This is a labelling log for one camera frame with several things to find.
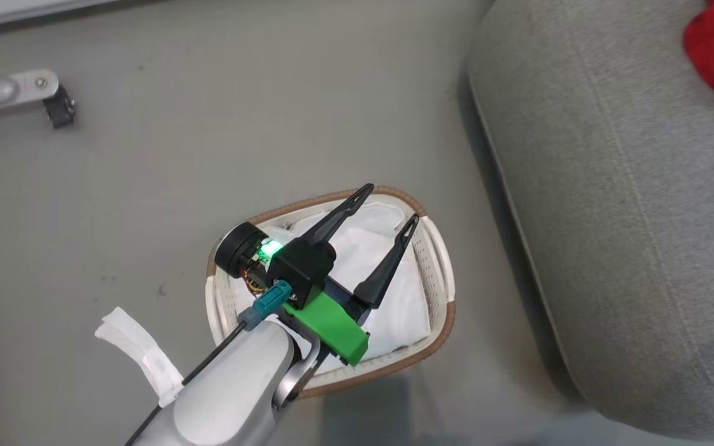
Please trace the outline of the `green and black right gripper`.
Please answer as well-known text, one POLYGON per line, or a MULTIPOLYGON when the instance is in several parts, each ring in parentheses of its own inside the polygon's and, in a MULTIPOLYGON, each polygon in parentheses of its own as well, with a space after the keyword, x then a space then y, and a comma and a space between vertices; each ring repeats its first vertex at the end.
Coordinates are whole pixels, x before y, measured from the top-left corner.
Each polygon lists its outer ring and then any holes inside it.
MULTIPOLYGON (((317 245, 328 242, 345 221, 353 216, 374 190, 368 183, 349 195, 339 206, 321 218, 301 235, 303 240, 317 245)), ((283 310, 314 334, 322 345, 344 364, 356 366, 368 351, 369 335, 361 325, 371 308, 379 308, 406 249, 413 239, 420 216, 413 214, 394 237, 393 245, 374 271, 356 286, 353 294, 332 278, 326 278, 325 288, 311 297, 305 308, 298 310, 285 303, 283 310)))

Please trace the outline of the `grey fabric sofa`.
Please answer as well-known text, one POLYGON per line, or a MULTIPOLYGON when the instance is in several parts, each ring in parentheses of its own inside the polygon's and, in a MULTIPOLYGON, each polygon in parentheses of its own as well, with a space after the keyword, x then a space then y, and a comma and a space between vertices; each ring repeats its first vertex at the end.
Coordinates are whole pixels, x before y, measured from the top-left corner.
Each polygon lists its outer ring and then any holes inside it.
POLYGON ((714 440, 707 0, 494 0, 469 79, 572 383, 604 417, 714 440))

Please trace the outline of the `white basket liner cloth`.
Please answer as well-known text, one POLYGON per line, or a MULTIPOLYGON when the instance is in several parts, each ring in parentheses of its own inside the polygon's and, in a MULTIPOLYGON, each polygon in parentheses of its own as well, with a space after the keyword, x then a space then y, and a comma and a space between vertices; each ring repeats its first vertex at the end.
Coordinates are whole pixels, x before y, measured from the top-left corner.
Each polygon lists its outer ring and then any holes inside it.
MULTIPOLYGON (((363 205, 332 237, 337 259, 330 276, 354 291, 369 276, 393 245, 408 218, 399 208, 383 203, 363 205)), ((403 260, 377 310, 369 311, 361 325, 369 333, 363 361, 414 344, 431 334, 428 305, 413 245, 403 260)))

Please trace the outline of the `wicker-rimmed white laundry basket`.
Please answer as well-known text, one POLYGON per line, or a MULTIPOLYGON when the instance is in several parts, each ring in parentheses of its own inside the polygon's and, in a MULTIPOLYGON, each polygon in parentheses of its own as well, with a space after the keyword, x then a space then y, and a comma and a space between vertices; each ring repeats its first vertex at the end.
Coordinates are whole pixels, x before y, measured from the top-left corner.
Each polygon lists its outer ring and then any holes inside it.
MULTIPOLYGON (((447 247, 434 221, 416 198, 396 188, 375 187, 368 203, 384 203, 396 206, 405 216, 420 216, 412 248, 425 292, 431 334, 411 346, 362 361, 357 367, 340 367, 333 372, 315 376, 300 393, 300 399, 323 397, 411 367, 433 355, 447 341, 454 326, 454 272, 447 247)), ((227 282, 228 276, 214 263, 219 245, 220 241, 216 241, 209 255, 205 291, 206 316, 215 344, 223 341, 236 326, 238 314, 234 291, 227 282)))

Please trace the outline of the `grey aluminium floor rail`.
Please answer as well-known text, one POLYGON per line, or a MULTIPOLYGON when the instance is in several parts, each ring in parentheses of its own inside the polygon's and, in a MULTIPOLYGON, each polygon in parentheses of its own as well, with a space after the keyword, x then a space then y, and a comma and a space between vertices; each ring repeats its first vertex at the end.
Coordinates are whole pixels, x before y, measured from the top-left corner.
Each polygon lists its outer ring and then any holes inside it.
POLYGON ((0 24, 119 0, 0 0, 0 24))

